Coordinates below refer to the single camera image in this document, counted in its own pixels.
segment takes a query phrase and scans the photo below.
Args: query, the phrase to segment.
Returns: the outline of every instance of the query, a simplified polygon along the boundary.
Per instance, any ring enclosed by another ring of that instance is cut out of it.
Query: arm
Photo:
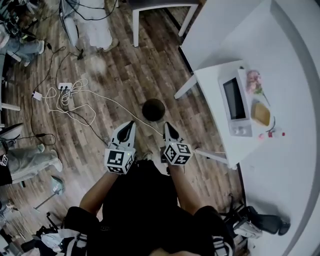
[[[83,196],[79,207],[96,216],[117,178],[117,174],[106,172]]]
[[[200,197],[187,180],[181,166],[169,165],[168,167],[170,169],[170,174],[181,208],[194,215],[201,207],[204,206]]]

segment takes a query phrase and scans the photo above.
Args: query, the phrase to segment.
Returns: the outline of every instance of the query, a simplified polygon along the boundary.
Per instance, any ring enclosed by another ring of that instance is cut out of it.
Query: white plug
[[[71,82],[60,82],[58,88],[59,88],[59,90],[71,90],[72,83]]]

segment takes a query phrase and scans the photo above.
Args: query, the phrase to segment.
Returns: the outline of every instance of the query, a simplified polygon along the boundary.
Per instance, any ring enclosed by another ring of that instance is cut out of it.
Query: chair
[[[234,208],[234,198],[232,195],[230,210],[228,213],[220,213],[225,216],[223,220],[233,237],[236,236],[235,230],[240,228],[245,223],[251,223],[255,228],[268,232],[272,235],[278,234],[279,236],[285,235],[290,229],[290,223],[283,221],[279,216],[276,215],[265,215],[259,214],[252,206],[244,206],[240,204],[239,207]]]
[[[157,8],[190,6],[189,12],[187,13],[184,19],[184,22],[181,26],[181,29],[179,31],[179,36],[182,37],[199,4],[198,0],[127,0],[127,3],[132,9],[132,29],[133,29],[134,47],[139,46],[139,12],[140,11],[157,9]]]

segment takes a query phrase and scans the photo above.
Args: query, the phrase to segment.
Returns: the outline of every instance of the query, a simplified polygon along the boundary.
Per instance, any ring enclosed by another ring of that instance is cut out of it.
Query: black cable
[[[276,117],[275,117],[275,116],[273,116],[273,126],[272,126],[272,128],[271,128],[271,129],[266,130],[265,132],[266,132],[266,133],[271,132],[271,131],[275,128],[275,126],[276,126]]]
[[[64,51],[64,50],[66,49],[65,46],[60,47],[60,48],[59,48],[58,50],[56,50],[56,51],[53,51],[52,48],[51,48],[51,46],[48,46],[48,48],[50,48],[51,51],[52,51],[52,55],[51,55],[51,58],[50,58],[50,66],[49,66],[48,72],[46,73],[44,79],[43,79],[40,83],[38,83],[38,84],[36,85],[36,87],[33,89],[33,92],[35,92],[35,91],[38,89],[38,87],[47,79],[47,77],[48,77],[48,75],[49,75],[49,73],[50,73],[50,70],[51,70],[52,60],[53,60],[54,55],[55,55],[56,53],[58,53],[58,52],[60,52],[60,51]],[[33,98],[33,96],[31,95],[31,99],[30,99],[30,101],[31,101],[31,102],[30,102],[30,105],[31,105],[31,118],[30,118],[31,131],[32,131],[32,133],[34,134],[34,136],[35,136],[42,144],[44,144],[45,146],[52,146],[52,145],[56,144],[56,137],[55,137],[52,133],[41,133],[41,134],[52,135],[52,136],[53,136],[54,142],[48,144],[48,143],[45,143],[44,141],[42,141],[42,140],[37,136],[38,134],[36,134],[35,131],[34,131],[33,122],[32,122],[32,121],[33,121],[33,117],[34,117],[34,108],[33,108],[33,105],[32,105],[32,102],[33,102],[33,101],[32,101],[32,98]]]
[[[55,87],[56,87],[57,89],[58,89],[58,85],[57,85],[58,71],[59,71],[59,69],[60,69],[63,61],[66,59],[66,57],[67,57],[70,53],[71,53],[71,52],[69,52],[69,53],[62,59],[62,61],[60,62],[59,66],[58,66],[58,68],[57,68],[57,70],[56,70]],[[86,122],[86,124],[91,128],[91,130],[93,131],[93,133],[95,134],[95,136],[97,136],[97,137],[99,138],[99,140],[102,141],[103,144],[105,144],[106,146],[108,146],[108,143],[106,143],[106,142],[104,141],[104,139],[102,139],[102,138],[96,133],[96,131],[94,130],[94,128],[89,124],[89,122],[88,122],[82,115],[80,115],[80,114],[78,114],[78,113],[76,113],[76,112],[74,112],[74,111],[71,111],[71,110],[68,110],[68,109],[64,109],[64,107],[61,105],[61,98],[62,98],[62,97],[61,97],[61,94],[64,92],[64,90],[60,91],[60,97],[59,97],[59,105],[60,105],[60,108],[61,108],[63,111],[65,111],[65,112],[68,112],[68,113],[71,113],[71,114],[75,114],[75,115],[77,115],[78,117],[82,118],[82,119]]]
[[[81,3],[78,3],[78,2],[76,2],[76,1],[73,1],[73,0],[71,0],[71,2],[73,2],[73,3],[74,3],[75,5],[77,5],[77,6],[83,6],[83,7],[89,8],[89,9],[105,10],[105,8],[103,8],[103,7],[90,7],[90,6],[86,6],[86,5],[83,5],[83,4],[81,4]]]
[[[18,140],[23,140],[23,139],[31,139],[31,138],[41,138],[41,137],[44,137],[44,136],[47,136],[47,135],[51,135],[54,137],[54,139],[56,139],[56,137],[52,134],[52,133],[40,133],[40,134],[37,134],[37,135],[34,135],[34,136],[29,136],[29,137],[21,137],[19,138],[20,134],[15,137],[15,138],[0,138],[0,142],[1,143],[12,143],[10,146],[8,147],[11,147],[13,144],[16,144]]]
[[[52,13],[52,14],[51,14],[51,15],[49,15],[48,17],[43,18],[43,19],[41,20],[41,22],[43,22],[43,21],[45,21],[45,20],[47,20],[47,19],[51,18],[53,15],[55,15],[55,14],[57,13],[57,11],[59,11],[59,7],[58,7],[58,9],[57,9],[57,10],[55,10],[55,11],[54,11],[54,13]]]
[[[116,8],[116,4],[117,4],[117,1],[114,1],[114,5],[113,5],[113,8],[112,8],[111,12],[110,12],[108,15],[106,15],[105,17],[103,17],[103,18],[85,18],[85,17],[83,17],[83,16],[71,5],[71,3],[69,2],[69,0],[65,0],[65,1],[66,1],[67,4],[68,4],[77,14],[79,14],[79,15],[81,16],[81,18],[83,18],[85,21],[101,21],[101,20],[103,20],[103,19],[106,19],[107,17],[109,17],[109,16],[113,13],[113,11],[114,11],[115,8]]]

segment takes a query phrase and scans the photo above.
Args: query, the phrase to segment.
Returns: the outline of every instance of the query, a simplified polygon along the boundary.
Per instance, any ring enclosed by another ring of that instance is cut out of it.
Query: black chair
[[[234,230],[247,221],[251,222],[258,229],[273,235],[278,234],[279,236],[283,236],[288,232],[291,224],[283,221],[279,216],[259,214],[252,206],[244,206],[243,204],[234,208],[234,198],[232,195],[230,197],[229,212],[220,213],[220,215],[225,216],[224,222],[234,237],[237,236]]]
[[[290,223],[283,221],[279,216],[257,213],[252,206],[246,207],[246,211],[246,214],[252,224],[254,224],[258,229],[270,234],[275,235],[278,233],[279,236],[283,236],[288,232],[291,226]]]

